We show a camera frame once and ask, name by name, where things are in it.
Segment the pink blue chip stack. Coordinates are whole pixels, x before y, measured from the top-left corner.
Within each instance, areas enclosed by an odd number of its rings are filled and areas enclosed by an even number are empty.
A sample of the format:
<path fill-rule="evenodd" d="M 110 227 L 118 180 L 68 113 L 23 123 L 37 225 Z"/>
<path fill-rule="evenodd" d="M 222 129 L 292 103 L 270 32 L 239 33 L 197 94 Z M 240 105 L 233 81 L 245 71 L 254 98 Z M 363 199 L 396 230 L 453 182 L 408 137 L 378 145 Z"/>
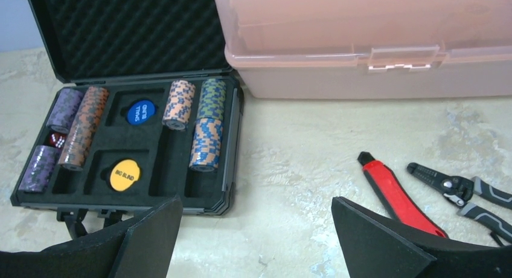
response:
<path fill-rule="evenodd" d="M 189 168 L 197 172 L 213 172 L 219 167 L 223 122 L 215 118 L 196 121 Z"/>

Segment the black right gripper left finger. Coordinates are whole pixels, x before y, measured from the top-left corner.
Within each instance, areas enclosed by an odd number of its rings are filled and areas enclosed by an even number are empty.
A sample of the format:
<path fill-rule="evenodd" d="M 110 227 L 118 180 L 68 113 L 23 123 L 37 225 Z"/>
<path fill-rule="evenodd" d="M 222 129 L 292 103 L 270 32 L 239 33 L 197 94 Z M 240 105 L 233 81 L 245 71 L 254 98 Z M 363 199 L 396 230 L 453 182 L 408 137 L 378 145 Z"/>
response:
<path fill-rule="evenodd" d="M 1 252 L 1 277 L 166 277 L 183 212 L 175 196 L 39 252 Z"/>

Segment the grey green chip stack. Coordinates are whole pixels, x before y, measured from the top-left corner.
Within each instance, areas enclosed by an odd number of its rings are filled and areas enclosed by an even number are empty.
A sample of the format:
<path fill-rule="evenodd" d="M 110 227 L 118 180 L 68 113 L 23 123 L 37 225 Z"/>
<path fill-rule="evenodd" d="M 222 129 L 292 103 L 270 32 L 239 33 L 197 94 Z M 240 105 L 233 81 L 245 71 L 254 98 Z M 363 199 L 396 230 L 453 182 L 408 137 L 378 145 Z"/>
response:
<path fill-rule="evenodd" d="M 202 83 L 197 118 L 223 121 L 226 100 L 226 83 L 220 79 L 207 79 Z"/>

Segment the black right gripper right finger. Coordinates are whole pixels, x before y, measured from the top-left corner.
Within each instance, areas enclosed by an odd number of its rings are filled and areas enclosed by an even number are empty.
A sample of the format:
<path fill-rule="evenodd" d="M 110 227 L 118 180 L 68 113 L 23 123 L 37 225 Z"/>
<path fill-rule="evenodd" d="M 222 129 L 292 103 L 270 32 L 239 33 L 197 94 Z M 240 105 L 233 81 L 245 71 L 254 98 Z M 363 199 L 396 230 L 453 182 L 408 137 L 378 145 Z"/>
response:
<path fill-rule="evenodd" d="M 435 236 L 344 197 L 331 213 L 351 277 L 511 277 L 511 247 Z"/>

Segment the brown chip stack upright-facing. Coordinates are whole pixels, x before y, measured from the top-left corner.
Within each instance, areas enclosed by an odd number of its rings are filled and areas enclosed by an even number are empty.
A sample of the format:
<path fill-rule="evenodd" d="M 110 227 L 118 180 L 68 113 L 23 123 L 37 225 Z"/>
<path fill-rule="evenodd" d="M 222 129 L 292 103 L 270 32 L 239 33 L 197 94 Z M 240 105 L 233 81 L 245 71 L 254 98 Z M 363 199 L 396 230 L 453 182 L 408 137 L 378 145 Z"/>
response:
<path fill-rule="evenodd" d="M 109 91 L 106 88 L 88 88 L 75 118 L 79 133 L 92 135 L 98 129 L 108 97 Z"/>

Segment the pink poker chip stack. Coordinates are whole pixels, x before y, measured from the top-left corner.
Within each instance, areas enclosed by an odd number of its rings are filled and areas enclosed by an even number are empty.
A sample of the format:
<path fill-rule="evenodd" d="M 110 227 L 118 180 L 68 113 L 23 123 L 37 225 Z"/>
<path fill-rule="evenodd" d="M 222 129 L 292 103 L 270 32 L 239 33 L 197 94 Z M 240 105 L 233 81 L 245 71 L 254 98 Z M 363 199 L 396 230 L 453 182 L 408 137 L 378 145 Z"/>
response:
<path fill-rule="evenodd" d="M 162 124 L 172 130 L 186 129 L 190 115 L 196 87 L 186 80 L 175 80 L 171 84 L 170 92 L 162 116 Z"/>

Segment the brown chip stack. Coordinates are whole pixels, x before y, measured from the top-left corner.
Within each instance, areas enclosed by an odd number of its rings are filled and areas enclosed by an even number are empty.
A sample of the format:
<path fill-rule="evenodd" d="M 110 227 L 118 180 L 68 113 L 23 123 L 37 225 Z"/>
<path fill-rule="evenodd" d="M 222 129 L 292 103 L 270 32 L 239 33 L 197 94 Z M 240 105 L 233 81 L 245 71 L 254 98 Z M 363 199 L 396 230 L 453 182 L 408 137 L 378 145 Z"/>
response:
<path fill-rule="evenodd" d="M 73 126 L 65 141 L 58 165 L 67 170 L 82 171 L 94 136 L 94 130 L 85 125 Z"/>

